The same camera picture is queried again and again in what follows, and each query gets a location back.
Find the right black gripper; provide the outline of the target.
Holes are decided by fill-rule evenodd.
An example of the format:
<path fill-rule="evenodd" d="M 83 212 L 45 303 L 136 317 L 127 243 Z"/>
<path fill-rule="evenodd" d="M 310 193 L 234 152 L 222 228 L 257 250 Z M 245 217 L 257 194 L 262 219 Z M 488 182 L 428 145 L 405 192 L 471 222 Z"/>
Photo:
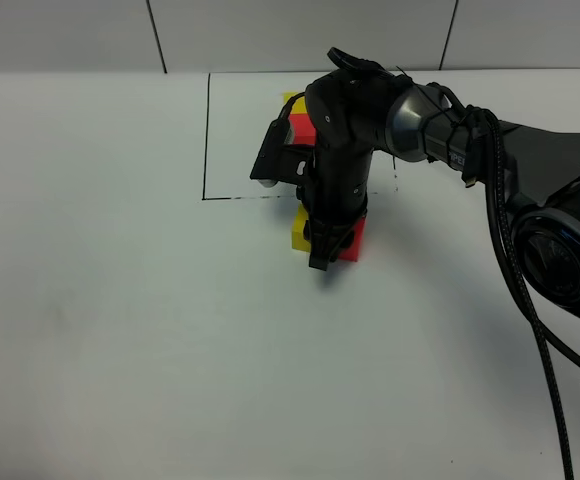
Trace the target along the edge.
<path fill-rule="evenodd" d="M 373 148 L 317 144 L 307 165 L 307 179 L 297 198 L 308 212 L 304 237 L 310 244 L 309 266 L 326 271 L 352 246 L 353 224 L 367 210 L 367 182 Z"/>

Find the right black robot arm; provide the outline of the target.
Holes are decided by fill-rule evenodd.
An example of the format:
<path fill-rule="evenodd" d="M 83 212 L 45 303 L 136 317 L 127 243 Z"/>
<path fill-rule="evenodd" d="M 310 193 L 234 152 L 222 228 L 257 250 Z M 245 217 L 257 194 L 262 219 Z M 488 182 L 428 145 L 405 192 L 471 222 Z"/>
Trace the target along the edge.
<path fill-rule="evenodd" d="M 297 191 L 311 220 L 306 237 L 320 240 L 326 225 L 349 228 L 365 213 L 375 152 L 440 162 L 466 186 L 502 189 L 522 277 L 580 319 L 580 133 L 505 122 L 438 83 L 417 84 L 337 48 L 328 56 L 334 70 L 305 91 L 316 130 Z"/>

